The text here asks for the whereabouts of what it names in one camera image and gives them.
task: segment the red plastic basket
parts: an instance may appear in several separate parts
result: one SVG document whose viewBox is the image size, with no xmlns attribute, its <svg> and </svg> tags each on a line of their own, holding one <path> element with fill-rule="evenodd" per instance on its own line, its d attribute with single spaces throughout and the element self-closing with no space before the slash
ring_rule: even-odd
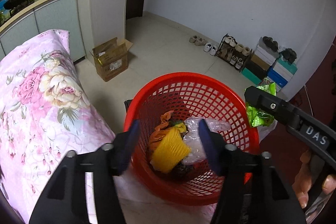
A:
<svg viewBox="0 0 336 224">
<path fill-rule="evenodd" d="M 216 203 L 223 178 L 215 175 L 207 161 L 194 165 L 183 180 L 171 180 L 154 171 L 147 161 L 150 134 L 160 124 L 160 115 L 174 110 L 173 118 L 185 120 L 190 116 L 225 119 L 231 130 L 221 132 L 227 143 L 243 151 L 259 153 L 259 138 L 250 128 L 246 108 L 239 96 L 223 83 L 197 73 L 177 72 L 161 76 L 145 85 L 133 99 L 126 115 L 124 129 L 134 119 L 140 120 L 141 133 L 132 155 L 135 174 L 156 196 L 183 205 L 203 206 Z M 246 174 L 245 182 L 251 174 Z"/>
</svg>

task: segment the green snack bag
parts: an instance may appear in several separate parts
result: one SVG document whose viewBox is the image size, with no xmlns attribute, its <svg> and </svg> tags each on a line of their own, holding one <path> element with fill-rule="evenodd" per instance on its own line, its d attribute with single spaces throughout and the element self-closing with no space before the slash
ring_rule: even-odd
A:
<svg viewBox="0 0 336 224">
<path fill-rule="evenodd" d="M 257 86 L 257 88 L 266 91 L 271 95 L 277 95 L 275 83 L 267 84 L 266 80 L 264 80 L 259 86 Z M 248 103 L 246 103 L 246 114 L 250 127 L 270 126 L 274 121 L 274 117 L 272 115 L 252 107 Z"/>
</svg>

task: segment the kitchen counter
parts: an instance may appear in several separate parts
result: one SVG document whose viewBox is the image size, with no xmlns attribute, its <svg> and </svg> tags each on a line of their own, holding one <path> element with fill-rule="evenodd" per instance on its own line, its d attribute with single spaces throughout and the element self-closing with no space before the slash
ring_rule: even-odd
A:
<svg viewBox="0 0 336 224">
<path fill-rule="evenodd" d="M 36 8 L 37 6 L 40 6 L 42 4 L 44 4 L 45 2 L 47 2 L 49 0 L 37 0 L 35 1 L 33 4 L 29 5 L 28 7 L 22 9 L 21 11 L 19 11 L 17 14 L 15 14 L 14 16 L 12 16 L 6 23 L 4 23 L 1 27 L 0 27 L 0 33 L 6 29 L 8 26 L 10 26 L 12 23 L 14 23 L 18 18 L 20 18 L 22 15 L 24 15 L 25 13 L 33 10 L 34 8 Z"/>
</svg>

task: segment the screw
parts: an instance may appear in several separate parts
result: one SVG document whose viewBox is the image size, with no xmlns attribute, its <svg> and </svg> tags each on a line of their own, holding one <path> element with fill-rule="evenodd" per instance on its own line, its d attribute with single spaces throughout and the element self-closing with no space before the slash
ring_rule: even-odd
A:
<svg viewBox="0 0 336 224">
<path fill-rule="evenodd" d="M 225 148 L 230 151 L 235 151 L 237 150 L 237 147 L 234 144 L 227 144 L 225 145 Z"/>
<path fill-rule="evenodd" d="M 111 149 L 113 148 L 113 144 L 111 144 L 111 143 L 106 143 L 106 144 L 104 144 L 101 148 L 102 148 L 102 150 L 104 150 L 104 151 L 111 150 Z"/>
<path fill-rule="evenodd" d="M 72 157 L 74 157 L 76 155 L 76 151 L 75 150 L 70 150 L 70 151 L 68 151 L 68 153 L 67 153 L 67 157 L 68 158 L 72 158 Z"/>
<path fill-rule="evenodd" d="M 261 155 L 265 158 L 265 159 L 270 159 L 272 157 L 272 154 L 270 152 L 263 152 L 261 153 Z"/>
</svg>

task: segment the cabinet door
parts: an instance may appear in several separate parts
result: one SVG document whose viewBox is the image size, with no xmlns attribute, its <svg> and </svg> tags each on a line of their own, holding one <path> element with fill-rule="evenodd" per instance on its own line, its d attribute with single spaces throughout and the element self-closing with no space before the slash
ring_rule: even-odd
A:
<svg viewBox="0 0 336 224">
<path fill-rule="evenodd" d="M 50 29 L 69 31 L 72 61 L 85 56 L 78 19 L 77 0 L 54 0 L 35 9 L 35 17 L 40 33 Z"/>
<path fill-rule="evenodd" d="M 39 34 L 34 12 L 19 19 L 14 25 L 0 35 L 0 41 L 5 54 L 9 54 L 17 46 Z"/>
</svg>

